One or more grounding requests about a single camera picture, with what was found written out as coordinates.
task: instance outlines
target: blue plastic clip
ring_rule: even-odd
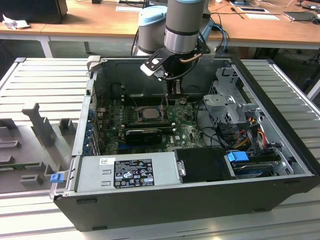
[[[55,173],[51,175],[50,183],[60,184],[64,182],[64,173]]]
[[[249,161],[248,155],[245,151],[232,151],[227,155],[230,162]]]

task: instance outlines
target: warning label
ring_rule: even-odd
[[[115,161],[113,182],[116,189],[154,186],[151,159]]]

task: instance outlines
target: white paper sheet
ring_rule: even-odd
[[[245,15],[247,15],[247,17],[250,19],[280,20],[275,15],[254,14],[254,13],[246,13]]]
[[[133,7],[133,6],[117,6],[115,8],[116,12],[136,12],[136,13],[140,13],[141,10],[142,10],[142,8]]]
[[[4,14],[2,23],[9,29],[22,29],[22,28],[28,28],[30,25],[25,20],[13,20],[8,17],[6,17]]]

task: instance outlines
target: desktop computer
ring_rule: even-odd
[[[66,0],[2,0],[0,1],[1,16],[27,22],[60,24],[67,14]]]

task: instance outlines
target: open computer chassis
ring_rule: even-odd
[[[54,196],[78,230],[270,211],[319,184],[318,161],[239,59],[203,57],[165,101],[144,61],[91,65],[66,188]]]

